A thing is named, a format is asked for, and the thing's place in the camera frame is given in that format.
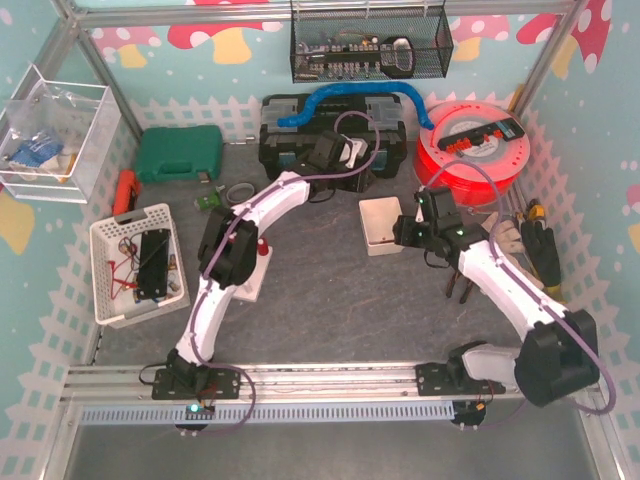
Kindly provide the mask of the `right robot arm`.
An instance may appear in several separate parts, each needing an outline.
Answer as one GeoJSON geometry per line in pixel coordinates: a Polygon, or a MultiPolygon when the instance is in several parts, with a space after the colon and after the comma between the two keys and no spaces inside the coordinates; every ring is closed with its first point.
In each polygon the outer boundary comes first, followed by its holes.
{"type": "Polygon", "coordinates": [[[454,380],[515,387],[537,407],[546,406],[601,377],[594,319],[570,311],[518,271],[484,228],[465,224],[446,187],[422,188],[415,215],[401,215],[394,241],[423,250],[477,286],[505,315],[522,344],[518,349],[475,343],[458,348],[448,368],[454,380]]]}

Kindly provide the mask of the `white peg base plate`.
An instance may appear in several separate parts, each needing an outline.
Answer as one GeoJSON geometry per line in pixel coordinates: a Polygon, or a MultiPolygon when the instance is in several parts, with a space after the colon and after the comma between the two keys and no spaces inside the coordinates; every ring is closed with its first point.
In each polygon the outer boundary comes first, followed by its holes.
{"type": "Polygon", "coordinates": [[[273,248],[269,246],[266,255],[259,255],[257,257],[256,267],[253,273],[244,284],[237,288],[233,295],[234,299],[245,302],[257,301],[272,255],[273,248]]]}

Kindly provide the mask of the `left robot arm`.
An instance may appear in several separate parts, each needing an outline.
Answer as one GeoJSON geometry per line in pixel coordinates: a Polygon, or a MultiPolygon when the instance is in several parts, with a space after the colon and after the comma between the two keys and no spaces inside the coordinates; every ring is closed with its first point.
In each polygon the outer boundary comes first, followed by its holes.
{"type": "Polygon", "coordinates": [[[269,186],[241,204],[211,212],[198,251],[197,297],[185,331],[167,357],[169,374],[194,391],[203,387],[208,372],[218,367],[212,358],[228,305],[257,266],[262,234],[333,182],[366,171],[379,149],[379,133],[370,147],[364,140],[325,131],[305,159],[288,165],[269,186]]]}

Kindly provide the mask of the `white spring box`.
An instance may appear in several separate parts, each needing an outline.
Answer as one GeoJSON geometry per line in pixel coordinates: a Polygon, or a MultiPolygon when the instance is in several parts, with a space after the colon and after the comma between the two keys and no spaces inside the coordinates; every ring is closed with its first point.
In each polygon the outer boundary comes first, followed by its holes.
{"type": "Polygon", "coordinates": [[[395,196],[359,201],[362,231],[370,257],[400,253],[404,247],[395,243],[393,226],[401,215],[395,196]]]}

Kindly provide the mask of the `brown tape roll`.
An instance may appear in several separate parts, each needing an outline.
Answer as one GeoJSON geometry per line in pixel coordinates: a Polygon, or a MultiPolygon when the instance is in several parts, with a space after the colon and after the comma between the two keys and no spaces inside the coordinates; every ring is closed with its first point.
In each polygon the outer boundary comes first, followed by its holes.
{"type": "Polygon", "coordinates": [[[226,190],[225,198],[230,205],[246,202],[255,195],[255,187],[249,182],[240,182],[226,190]]]}

